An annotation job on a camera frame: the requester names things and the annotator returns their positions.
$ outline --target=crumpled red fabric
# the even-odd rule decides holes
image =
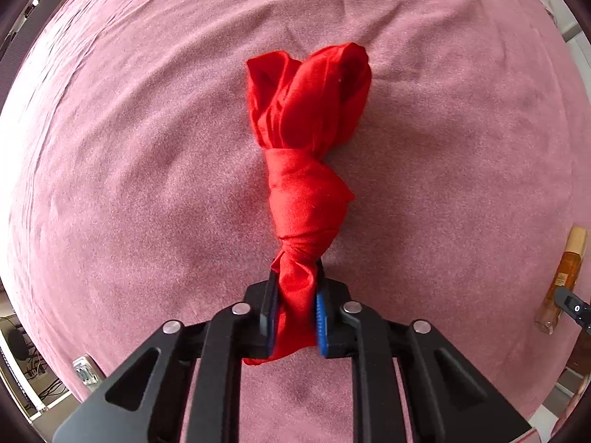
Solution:
[[[348,141],[365,106],[371,70],[363,47],[324,48],[305,61],[275,51],[247,62],[247,100],[269,170],[269,203],[281,241],[277,342],[268,360],[314,346],[315,262],[328,249],[353,193],[321,159]]]

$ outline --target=bottle cap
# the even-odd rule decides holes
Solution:
[[[577,253],[582,258],[585,255],[587,248],[587,230],[580,226],[574,225],[568,234],[566,240],[565,252]]]

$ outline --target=pink fleece blanket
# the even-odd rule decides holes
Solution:
[[[578,334],[533,315],[572,223],[591,227],[589,103],[537,0],[68,0],[0,121],[0,272],[46,360],[109,374],[169,318],[211,318],[277,250],[245,61],[367,48],[356,199],[327,274],[424,317],[522,412]],[[578,294],[589,299],[591,264]],[[350,441],[349,363],[314,348],[244,369],[242,439]]]

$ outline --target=metal screw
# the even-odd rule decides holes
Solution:
[[[236,303],[232,307],[232,313],[235,315],[246,315],[250,311],[250,305],[248,303]]]
[[[347,301],[347,303],[343,305],[343,309],[346,313],[356,314],[361,312],[362,306],[361,303],[357,301]]]
[[[162,326],[162,331],[164,331],[167,335],[172,335],[180,329],[181,329],[181,322],[176,321],[175,319],[167,321]]]
[[[431,331],[431,325],[428,321],[423,319],[419,319],[413,323],[413,328],[417,333],[421,333],[423,335],[429,333]]]

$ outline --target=perfume bottle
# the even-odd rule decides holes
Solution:
[[[574,283],[577,281],[578,272],[581,269],[586,246],[587,230],[580,226],[573,226],[568,234],[566,248],[560,259],[554,280],[546,293],[542,306],[539,307],[536,316],[534,316],[536,327],[544,333],[552,334],[562,314],[562,310],[554,304],[554,290],[558,286],[565,286],[572,291]]]

